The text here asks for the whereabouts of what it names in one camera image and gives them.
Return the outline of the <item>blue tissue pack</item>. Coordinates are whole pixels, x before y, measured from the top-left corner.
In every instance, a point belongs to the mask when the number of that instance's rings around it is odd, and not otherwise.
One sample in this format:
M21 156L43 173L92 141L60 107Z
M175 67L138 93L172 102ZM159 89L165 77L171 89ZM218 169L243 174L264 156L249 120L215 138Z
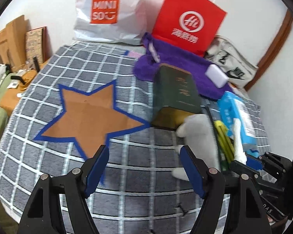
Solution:
M234 119L241 121L241 142L246 153L258 157L257 140L249 112L243 100L232 92L226 91L217 101L221 121L228 129L228 136L233 139Z

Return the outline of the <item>grey Nike waist bag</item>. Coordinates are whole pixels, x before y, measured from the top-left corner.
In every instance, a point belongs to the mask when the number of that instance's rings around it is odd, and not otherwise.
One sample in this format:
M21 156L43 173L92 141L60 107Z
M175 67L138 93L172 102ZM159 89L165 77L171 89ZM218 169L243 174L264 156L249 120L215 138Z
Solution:
M258 66L250 63L229 39L220 35L214 37L204 58L219 66L229 82L240 89L254 79L258 70Z

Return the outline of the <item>brown star blue border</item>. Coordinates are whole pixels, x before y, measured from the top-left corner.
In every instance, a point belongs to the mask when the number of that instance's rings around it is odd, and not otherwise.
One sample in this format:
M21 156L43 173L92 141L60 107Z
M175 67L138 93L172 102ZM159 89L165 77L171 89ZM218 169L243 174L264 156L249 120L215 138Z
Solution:
M117 107L116 81L85 92L59 85L62 111L35 136L36 141L73 143L84 160L114 137L139 132L150 123Z

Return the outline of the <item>white cotton glove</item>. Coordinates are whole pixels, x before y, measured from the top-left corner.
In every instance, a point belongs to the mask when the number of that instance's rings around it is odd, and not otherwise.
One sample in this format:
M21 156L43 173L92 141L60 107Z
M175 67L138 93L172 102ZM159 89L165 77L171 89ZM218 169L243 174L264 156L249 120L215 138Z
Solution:
M195 114L186 117L177 128L176 136L184 139L182 144L175 146L177 154L183 146L187 145L207 167L221 170L216 138L208 115Z

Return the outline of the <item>white Miniso plastic bag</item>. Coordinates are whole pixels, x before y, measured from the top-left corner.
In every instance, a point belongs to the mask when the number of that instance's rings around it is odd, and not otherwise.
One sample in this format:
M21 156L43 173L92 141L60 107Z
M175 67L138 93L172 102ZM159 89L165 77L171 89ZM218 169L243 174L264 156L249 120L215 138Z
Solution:
M76 0L75 39L140 45L146 32L143 0Z

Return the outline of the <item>brown wooden door frame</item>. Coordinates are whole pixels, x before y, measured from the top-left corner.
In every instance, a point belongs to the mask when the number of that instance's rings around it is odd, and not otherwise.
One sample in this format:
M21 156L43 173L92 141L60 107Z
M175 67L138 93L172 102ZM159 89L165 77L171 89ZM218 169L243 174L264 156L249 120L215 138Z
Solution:
M263 55L261 60L258 62L258 70L252 79L246 86L245 90L248 91L252 86L261 78L261 76L266 72L270 67L272 62L276 59L279 52L281 51L283 45L285 44L287 38L292 29L293 16L289 9L287 9L285 17L283 19L282 25L280 26L279 31L277 32L275 38L271 42L266 53Z

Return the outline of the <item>dark green gold box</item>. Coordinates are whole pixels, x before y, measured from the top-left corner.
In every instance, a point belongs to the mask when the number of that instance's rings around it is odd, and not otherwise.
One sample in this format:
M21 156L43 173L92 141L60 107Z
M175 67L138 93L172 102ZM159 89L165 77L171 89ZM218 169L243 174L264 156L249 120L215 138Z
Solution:
M201 96L190 72L162 63L153 81L151 125L176 130L188 116L202 112Z

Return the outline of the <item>framed picture board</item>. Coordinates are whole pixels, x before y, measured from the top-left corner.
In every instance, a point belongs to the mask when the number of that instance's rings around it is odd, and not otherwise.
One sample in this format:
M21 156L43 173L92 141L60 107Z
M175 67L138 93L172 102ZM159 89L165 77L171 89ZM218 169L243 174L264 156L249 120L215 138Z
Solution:
M39 27L25 33L27 60L32 61L36 57L39 64L46 61L46 30L47 27Z

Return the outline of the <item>grey white checked bedspread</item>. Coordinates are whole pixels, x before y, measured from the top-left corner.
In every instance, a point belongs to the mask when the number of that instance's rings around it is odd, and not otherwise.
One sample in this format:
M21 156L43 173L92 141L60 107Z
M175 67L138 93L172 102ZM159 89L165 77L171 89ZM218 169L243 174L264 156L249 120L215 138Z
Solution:
M0 200L19 220L40 173L58 176L82 165L72 143L34 141L62 109L59 85L91 91L116 81L116 104L149 119L151 83L132 73L124 49L99 44L64 45L21 98L0 143ZM100 233L189 233L201 200L171 170L178 165L173 132L148 128L112 138L105 181L87 201Z

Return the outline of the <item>purple fluffy towel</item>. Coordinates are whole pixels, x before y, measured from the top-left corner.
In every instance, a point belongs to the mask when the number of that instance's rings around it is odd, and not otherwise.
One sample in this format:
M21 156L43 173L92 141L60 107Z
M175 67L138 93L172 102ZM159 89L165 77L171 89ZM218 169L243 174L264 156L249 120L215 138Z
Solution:
M190 72L198 93L204 97L218 100L226 91L233 91L228 83L217 88L205 75L212 63L203 57L156 39L148 32L142 37L142 43L146 53L136 61L133 68L133 73L139 80L153 82L160 65L166 63Z

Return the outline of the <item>wooden headboard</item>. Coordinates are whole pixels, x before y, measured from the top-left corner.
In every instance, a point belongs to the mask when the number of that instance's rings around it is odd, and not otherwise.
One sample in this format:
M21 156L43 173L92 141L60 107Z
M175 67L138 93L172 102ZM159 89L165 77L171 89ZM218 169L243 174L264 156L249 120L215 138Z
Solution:
M26 61L26 26L25 16L21 15L0 31L0 64L11 65L12 72L22 69Z

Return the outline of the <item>red Haidilao paper bag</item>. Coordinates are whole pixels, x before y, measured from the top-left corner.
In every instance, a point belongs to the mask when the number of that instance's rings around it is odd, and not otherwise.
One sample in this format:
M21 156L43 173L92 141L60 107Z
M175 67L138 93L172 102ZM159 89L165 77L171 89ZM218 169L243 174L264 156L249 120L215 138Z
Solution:
M202 57L226 15L210 0L164 0L152 36Z

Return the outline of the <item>orange bedside table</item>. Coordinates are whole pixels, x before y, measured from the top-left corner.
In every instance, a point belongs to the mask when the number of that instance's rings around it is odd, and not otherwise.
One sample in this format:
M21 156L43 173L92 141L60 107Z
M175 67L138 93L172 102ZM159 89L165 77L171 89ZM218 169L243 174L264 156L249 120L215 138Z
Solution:
M20 101L20 97L17 97L17 94L23 93L24 91L16 89L7 89L4 88L5 93L0 98L0 107L7 113L10 117L13 110L17 106L18 102Z

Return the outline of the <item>white foam block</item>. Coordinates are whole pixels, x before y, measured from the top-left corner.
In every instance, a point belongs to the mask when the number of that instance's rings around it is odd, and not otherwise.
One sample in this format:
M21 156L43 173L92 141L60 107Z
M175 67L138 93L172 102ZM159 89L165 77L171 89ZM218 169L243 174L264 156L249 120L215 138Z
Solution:
M228 76L215 64L208 66L205 75L217 88L224 87L229 80Z

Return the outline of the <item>yellow black pouch bag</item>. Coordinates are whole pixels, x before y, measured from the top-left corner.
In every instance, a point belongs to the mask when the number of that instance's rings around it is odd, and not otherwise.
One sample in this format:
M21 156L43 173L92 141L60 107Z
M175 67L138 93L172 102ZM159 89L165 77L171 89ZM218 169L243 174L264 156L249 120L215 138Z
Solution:
M221 171L228 172L230 170L230 163L234 160L232 140L228 137L228 128L222 121L214 121L214 126L219 144Z

